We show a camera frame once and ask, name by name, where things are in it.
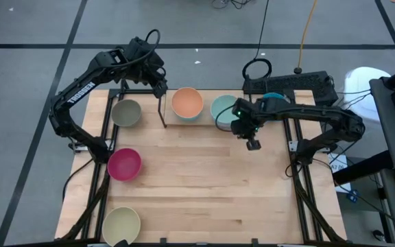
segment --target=orange bowl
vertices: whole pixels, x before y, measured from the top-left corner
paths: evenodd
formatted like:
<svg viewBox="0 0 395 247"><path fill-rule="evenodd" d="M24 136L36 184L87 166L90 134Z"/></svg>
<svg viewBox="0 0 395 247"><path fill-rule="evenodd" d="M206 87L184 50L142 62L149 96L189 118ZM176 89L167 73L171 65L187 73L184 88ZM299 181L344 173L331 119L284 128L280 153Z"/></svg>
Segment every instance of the orange bowl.
<svg viewBox="0 0 395 247"><path fill-rule="evenodd" d="M202 112L204 100L196 89L190 87L181 88L173 95L171 107L181 119L194 120Z"/></svg>

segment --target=beige bowl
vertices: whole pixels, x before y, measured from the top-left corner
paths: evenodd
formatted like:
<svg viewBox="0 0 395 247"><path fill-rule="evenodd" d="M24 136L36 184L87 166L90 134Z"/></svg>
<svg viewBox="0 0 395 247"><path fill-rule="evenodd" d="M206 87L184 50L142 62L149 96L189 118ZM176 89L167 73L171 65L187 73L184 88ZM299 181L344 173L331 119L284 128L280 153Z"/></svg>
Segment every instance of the beige bowl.
<svg viewBox="0 0 395 247"><path fill-rule="evenodd" d="M123 239L131 244L138 237L140 228L141 221L138 213L129 207L120 207L106 216L101 233L104 241L110 246L114 246Z"/></svg>

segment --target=wooden tabletop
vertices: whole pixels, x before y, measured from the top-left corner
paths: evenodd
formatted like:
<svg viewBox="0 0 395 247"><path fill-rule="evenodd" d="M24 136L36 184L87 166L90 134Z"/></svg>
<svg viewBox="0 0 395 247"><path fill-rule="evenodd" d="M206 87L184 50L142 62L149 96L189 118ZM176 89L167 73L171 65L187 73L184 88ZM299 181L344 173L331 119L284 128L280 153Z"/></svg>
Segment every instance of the wooden tabletop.
<svg viewBox="0 0 395 247"><path fill-rule="evenodd" d="M107 95L107 90L96 90L89 97L82 127L94 136L101 132ZM252 238L262 244L302 243L294 186L285 175L289 155L281 121L261 128L257 134L261 150L248 151L244 140L214 126L163 128L153 95L125 95L125 99L136 100L143 114L137 126L119 129L117 149L137 150L143 169L129 183L111 179L106 213L132 207L141 218L135 242L157 243L166 237L171 243L248 244ZM296 91L296 101L314 104L311 91ZM304 138L321 133L318 122L301 121L301 126ZM87 152L77 154L71 172L89 158ZM315 158L328 162L325 154ZM67 233L85 210L93 168L88 166L69 183L56 237ZM346 238L330 170L314 161L310 171L318 209ZM91 237L96 218L94 212ZM311 224L309 232L315 239Z"/></svg>

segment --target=pink bowl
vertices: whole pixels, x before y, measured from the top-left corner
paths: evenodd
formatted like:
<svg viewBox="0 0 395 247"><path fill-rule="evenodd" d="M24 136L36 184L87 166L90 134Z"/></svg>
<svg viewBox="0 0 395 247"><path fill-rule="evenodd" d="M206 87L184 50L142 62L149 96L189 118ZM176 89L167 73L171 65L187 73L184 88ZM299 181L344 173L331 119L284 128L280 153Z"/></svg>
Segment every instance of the pink bowl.
<svg viewBox="0 0 395 247"><path fill-rule="evenodd" d="M123 182L132 180L140 170L141 157L131 148L117 150L109 158L108 173L115 180Z"/></svg>

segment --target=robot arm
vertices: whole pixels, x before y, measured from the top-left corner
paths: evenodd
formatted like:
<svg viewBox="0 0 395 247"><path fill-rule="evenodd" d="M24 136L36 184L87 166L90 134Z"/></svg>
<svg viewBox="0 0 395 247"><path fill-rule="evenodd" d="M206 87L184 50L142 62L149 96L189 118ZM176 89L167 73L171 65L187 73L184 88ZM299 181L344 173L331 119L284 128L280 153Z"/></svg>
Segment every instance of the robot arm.
<svg viewBox="0 0 395 247"><path fill-rule="evenodd" d="M249 150L261 148L260 142L254 139L255 133L269 120L304 119L310 121L323 121L332 126L321 135L312 140L303 139L298 142L295 160L301 163L311 163L313 155L322 148L329 148L338 141L357 141L364 131L362 118L351 110L342 110L331 106L307 106L290 104L284 99L266 98L258 99L255 103L245 99L237 99L232 107L232 113L238 120L231 123L232 133L240 139L247 139Z"/></svg>
<svg viewBox="0 0 395 247"><path fill-rule="evenodd" d="M147 39L156 32L158 40L152 48ZM49 120L55 133L61 137L71 137L88 147L94 161L106 163L110 152L104 140L93 137L74 123L69 110L96 86L114 80L133 80L135 83L149 84L155 97L162 97L167 90L164 62L154 51L160 40L158 30L152 30L145 40L133 38L127 49L118 47L99 52L89 63L88 69L74 80L65 90L51 99Z"/></svg>

